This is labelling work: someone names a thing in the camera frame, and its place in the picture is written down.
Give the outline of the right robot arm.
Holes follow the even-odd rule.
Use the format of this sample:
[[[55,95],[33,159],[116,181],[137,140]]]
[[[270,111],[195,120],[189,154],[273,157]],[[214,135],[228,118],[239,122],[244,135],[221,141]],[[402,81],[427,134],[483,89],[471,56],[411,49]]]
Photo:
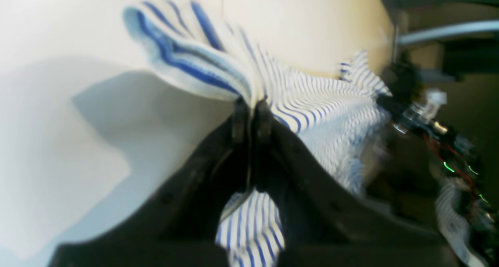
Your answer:
[[[394,128],[421,138],[435,165],[439,193],[435,217],[440,233],[467,267],[498,266],[498,212],[484,195],[484,173],[476,146],[438,113],[447,103],[438,89],[418,92],[423,77],[411,63],[388,65],[381,74],[387,92],[377,104]]]

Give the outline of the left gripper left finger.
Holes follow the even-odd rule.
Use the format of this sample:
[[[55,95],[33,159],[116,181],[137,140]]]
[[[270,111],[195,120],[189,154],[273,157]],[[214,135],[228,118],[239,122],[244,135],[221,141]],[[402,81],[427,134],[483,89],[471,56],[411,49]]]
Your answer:
[[[82,243],[64,244],[50,267],[228,267],[214,243],[222,211],[246,185],[249,107],[244,100],[187,162],[128,219]]]

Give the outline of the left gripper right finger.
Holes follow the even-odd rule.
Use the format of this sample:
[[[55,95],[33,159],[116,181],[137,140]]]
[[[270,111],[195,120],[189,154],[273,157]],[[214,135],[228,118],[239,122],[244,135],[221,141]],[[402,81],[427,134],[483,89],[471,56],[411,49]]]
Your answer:
[[[277,267],[458,267],[436,233],[364,205],[258,102],[253,183],[278,207],[285,249]]]

